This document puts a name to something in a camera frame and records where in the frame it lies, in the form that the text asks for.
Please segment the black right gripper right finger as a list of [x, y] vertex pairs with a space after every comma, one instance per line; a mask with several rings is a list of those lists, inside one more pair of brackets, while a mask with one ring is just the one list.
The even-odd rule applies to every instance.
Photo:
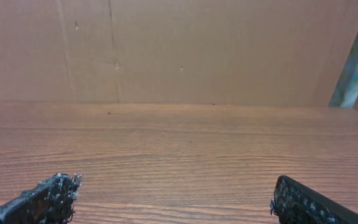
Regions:
[[358, 213], [286, 175], [277, 179], [270, 214], [280, 224], [358, 224]]

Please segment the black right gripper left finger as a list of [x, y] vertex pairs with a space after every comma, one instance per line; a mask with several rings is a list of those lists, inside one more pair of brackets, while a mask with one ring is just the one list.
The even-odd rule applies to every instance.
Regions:
[[70, 223], [82, 175], [57, 173], [0, 206], [0, 224]]

